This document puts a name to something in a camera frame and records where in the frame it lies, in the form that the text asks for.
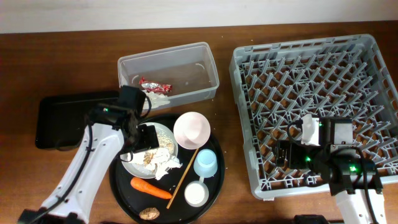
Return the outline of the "rice and peanut shells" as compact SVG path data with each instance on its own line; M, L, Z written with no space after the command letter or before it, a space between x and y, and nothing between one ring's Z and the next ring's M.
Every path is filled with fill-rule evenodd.
M167 162L175 153L175 144L172 138L164 131L157 133L159 147L151 149L144 154L144 165L160 164Z

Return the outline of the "grey plate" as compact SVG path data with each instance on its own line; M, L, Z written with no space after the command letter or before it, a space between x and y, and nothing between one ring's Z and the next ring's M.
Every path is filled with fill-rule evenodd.
M132 175L142 179L160 180L172 168L181 168L177 158L178 144L173 132L160 123L144 123L147 127L155 127L159 147L144 152L126 153L121 155L122 165Z

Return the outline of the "white tissue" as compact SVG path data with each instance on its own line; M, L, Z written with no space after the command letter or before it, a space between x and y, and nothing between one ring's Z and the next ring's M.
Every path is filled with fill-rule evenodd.
M170 104L168 96L163 93L154 93L153 91L147 91L147 90L143 90L143 92L146 94L146 96L149 97L152 110Z
M170 169L181 168L182 163L167 148L123 154L123 167L133 176L160 180Z

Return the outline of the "pink bowl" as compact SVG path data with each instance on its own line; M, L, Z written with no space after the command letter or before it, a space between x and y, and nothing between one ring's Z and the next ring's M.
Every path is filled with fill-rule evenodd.
M173 128L174 138L185 149L204 146L210 138L209 121L200 113L187 112L177 118Z

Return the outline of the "red snack wrapper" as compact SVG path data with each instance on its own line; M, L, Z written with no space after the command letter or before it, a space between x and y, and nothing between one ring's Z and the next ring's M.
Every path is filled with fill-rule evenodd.
M172 91L172 85L147 81L144 77L141 77L141 79L139 80L139 84L141 87L143 87L143 89L148 92L169 93L170 91Z

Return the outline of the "light blue cup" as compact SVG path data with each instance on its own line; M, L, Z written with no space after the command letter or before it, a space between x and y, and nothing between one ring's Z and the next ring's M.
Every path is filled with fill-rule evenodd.
M195 158L193 169L199 177L213 177L218 170L216 154L212 150L202 149Z

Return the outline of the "white cup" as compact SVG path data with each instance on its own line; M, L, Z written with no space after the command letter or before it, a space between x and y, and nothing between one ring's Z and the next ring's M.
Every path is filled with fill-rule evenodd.
M185 201L191 207L201 207L209 199L209 190L204 183L204 178L200 177L199 180L190 182L184 191Z

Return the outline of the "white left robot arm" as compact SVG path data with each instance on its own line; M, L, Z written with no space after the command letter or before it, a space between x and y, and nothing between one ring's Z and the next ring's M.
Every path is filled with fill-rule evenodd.
M124 147L146 151L159 145L155 127L140 124L139 116L120 106L90 110L79 149L60 183L38 210L25 209L18 223L88 223L104 175Z

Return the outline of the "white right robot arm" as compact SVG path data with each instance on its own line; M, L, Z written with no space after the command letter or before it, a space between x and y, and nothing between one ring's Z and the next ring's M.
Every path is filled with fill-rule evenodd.
M276 165L318 174L345 223L385 223L381 178L376 164L354 145L352 120L306 114L293 124L301 128L302 137L276 142Z

